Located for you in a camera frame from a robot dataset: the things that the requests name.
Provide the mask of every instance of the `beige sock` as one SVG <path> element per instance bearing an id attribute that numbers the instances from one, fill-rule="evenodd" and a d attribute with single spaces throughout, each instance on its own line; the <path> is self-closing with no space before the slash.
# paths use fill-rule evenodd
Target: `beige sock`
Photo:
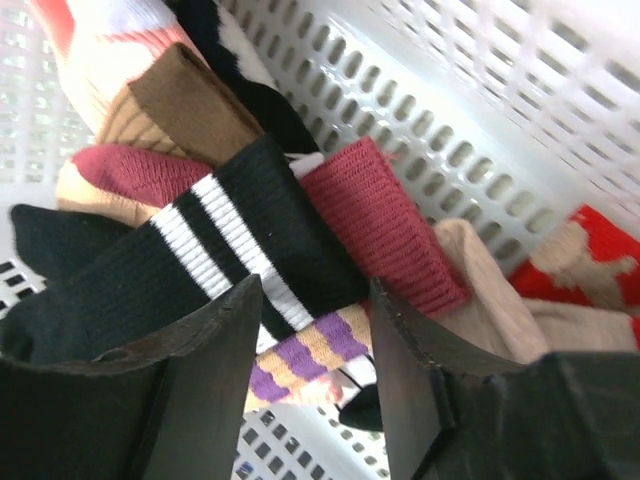
<path id="1" fill-rule="evenodd" d="M 627 314 L 523 300 L 468 222 L 444 220 L 435 231 L 473 292 L 471 302 L 437 320 L 477 347 L 521 363 L 555 350 L 638 349 Z"/>

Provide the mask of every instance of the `brown sock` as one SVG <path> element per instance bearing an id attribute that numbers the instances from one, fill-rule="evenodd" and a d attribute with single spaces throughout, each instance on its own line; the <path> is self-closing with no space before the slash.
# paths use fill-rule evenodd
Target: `brown sock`
<path id="1" fill-rule="evenodd" d="M 118 93 L 96 143 L 191 157 L 217 168 L 262 134 L 215 73 L 175 44 Z"/>

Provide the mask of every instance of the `ribbed sock cuff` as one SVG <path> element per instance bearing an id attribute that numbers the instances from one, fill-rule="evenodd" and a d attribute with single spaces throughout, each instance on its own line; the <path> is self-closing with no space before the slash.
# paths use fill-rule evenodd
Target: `ribbed sock cuff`
<path id="1" fill-rule="evenodd" d="M 300 180 L 314 206 L 368 277 L 380 277 L 422 314 L 468 298 L 433 230 L 370 138 Z"/>

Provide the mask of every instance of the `white stripe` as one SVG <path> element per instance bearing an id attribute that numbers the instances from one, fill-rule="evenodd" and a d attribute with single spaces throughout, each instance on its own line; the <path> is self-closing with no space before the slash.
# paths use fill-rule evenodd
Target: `white stripe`
<path id="1" fill-rule="evenodd" d="M 173 254 L 210 299 L 218 298 L 233 286 L 211 260 L 176 207 L 169 205 L 163 208 L 151 217 L 151 224 L 158 229 Z M 263 351 L 262 345 L 276 343 L 261 323 L 256 351 Z"/>
<path id="2" fill-rule="evenodd" d="M 273 307 L 296 331 L 313 322 L 313 317 L 282 279 L 253 237 L 233 202 L 212 175 L 200 180 L 192 189 L 226 242 L 251 273 L 262 278 L 262 286 Z"/>

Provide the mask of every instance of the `sock cuff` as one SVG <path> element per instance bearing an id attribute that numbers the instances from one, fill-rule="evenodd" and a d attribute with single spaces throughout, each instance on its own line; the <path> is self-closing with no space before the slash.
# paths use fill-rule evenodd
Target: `sock cuff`
<path id="1" fill-rule="evenodd" d="M 382 278 L 427 316 L 469 298 L 373 140 L 350 145 L 300 182 L 365 275 Z"/>
<path id="2" fill-rule="evenodd" d="M 214 166 L 263 133 L 228 87 L 182 44 L 169 47 L 125 88 L 176 145 Z"/>

